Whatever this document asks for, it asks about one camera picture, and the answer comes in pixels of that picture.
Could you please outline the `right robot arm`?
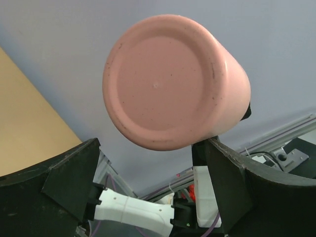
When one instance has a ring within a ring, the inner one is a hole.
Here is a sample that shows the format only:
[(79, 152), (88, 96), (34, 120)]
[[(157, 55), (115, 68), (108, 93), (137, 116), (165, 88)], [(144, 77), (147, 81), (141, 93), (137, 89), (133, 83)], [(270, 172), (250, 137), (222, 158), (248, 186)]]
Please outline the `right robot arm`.
[(192, 145), (194, 184), (189, 195), (172, 201), (149, 202), (105, 188), (98, 195), (94, 219), (110, 220), (144, 228), (162, 237), (224, 236), (215, 192), (206, 163), (208, 141)]

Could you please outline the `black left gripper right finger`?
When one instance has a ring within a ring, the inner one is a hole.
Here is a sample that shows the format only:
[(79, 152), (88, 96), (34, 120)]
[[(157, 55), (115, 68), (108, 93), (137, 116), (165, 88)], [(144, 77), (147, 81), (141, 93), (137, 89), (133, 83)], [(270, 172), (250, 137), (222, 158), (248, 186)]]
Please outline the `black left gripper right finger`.
[(206, 161), (226, 234), (314, 237), (316, 182), (247, 158), (207, 140)]

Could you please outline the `pink plastic cup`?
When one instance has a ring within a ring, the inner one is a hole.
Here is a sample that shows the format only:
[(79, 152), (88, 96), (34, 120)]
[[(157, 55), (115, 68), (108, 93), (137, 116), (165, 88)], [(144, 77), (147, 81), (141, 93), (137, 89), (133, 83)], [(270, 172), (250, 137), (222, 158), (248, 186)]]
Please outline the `pink plastic cup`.
[(229, 131), (251, 98), (239, 62), (204, 26), (172, 14), (148, 17), (117, 40), (102, 89), (118, 131), (154, 151)]

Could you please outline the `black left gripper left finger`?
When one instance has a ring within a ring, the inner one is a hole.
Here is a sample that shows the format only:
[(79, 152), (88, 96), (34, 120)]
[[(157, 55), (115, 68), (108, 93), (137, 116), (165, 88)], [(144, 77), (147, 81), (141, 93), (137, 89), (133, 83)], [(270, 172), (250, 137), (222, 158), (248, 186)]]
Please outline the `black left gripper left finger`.
[(2, 237), (73, 237), (93, 220), (101, 186), (93, 182), (98, 139), (0, 178)]

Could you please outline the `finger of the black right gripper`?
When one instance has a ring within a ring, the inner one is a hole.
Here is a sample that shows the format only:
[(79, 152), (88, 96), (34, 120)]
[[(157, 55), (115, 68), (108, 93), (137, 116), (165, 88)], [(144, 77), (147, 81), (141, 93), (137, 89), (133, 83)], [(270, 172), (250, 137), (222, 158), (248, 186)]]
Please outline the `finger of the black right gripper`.
[(238, 121), (243, 121), (245, 119), (248, 119), (252, 114), (252, 110), (251, 110), (251, 102), (249, 102), (247, 107), (244, 107), (244, 110), (240, 111), (238, 114)]

